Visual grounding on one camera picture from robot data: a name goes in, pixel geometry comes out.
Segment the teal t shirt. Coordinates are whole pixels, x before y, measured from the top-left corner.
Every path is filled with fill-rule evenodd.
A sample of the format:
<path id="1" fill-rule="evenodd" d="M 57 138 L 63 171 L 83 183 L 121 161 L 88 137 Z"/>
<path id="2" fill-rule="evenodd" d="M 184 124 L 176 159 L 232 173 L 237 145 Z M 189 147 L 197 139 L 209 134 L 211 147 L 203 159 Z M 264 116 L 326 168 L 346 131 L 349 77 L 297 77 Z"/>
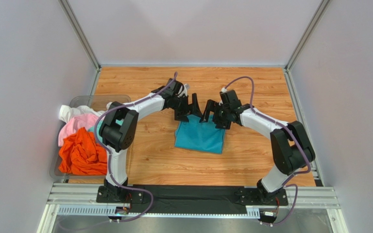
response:
<path id="1" fill-rule="evenodd" d="M 188 122 L 180 122 L 175 131 L 176 148 L 222 154 L 226 130 L 217 129 L 209 117 L 208 122 L 200 122 L 200 118 L 189 115 Z"/>

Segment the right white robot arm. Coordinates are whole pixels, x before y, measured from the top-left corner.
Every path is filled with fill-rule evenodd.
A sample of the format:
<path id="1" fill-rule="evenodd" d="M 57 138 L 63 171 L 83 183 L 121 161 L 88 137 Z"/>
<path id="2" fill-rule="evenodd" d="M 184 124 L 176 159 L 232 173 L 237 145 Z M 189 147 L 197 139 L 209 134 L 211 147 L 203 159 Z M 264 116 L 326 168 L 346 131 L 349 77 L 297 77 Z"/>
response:
<path id="1" fill-rule="evenodd" d="M 217 129 L 225 130 L 235 123 L 270 140 L 274 165 L 255 188 L 255 197 L 261 203 L 276 201 L 292 178 L 311 171 L 315 151 L 304 125 L 277 120 L 250 103 L 242 104 L 234 90 L 222 91 L 219 102 L 208 100 L 200 121 L 212 121 Z"/>

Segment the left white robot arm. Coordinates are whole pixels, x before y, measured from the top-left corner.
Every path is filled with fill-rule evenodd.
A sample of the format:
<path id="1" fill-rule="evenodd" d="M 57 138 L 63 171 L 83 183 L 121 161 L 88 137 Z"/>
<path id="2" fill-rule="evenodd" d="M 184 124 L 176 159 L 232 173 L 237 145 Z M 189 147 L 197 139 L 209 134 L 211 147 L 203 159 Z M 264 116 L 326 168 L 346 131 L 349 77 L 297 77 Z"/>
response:
<path id="1" fill-rule="evenodd" d="M 189 115 L 202 116 L 197 94 L 189 95 L 188 89 L 187 84 L 170 78 L 165 86 L 143 98 L 129 103 L 111 103 L 95 134 L 108 154 L 107 174 L 104 184 L 98 189 L 97 202 L 124 202 L 130 192 L 139 190 L 127 185 L 126 163 L 128 148 L 134 141 L 137 123 L 141 119 L 165 109 L 172 109 L 174 119 L 180 122 L 188 122 Z"/>

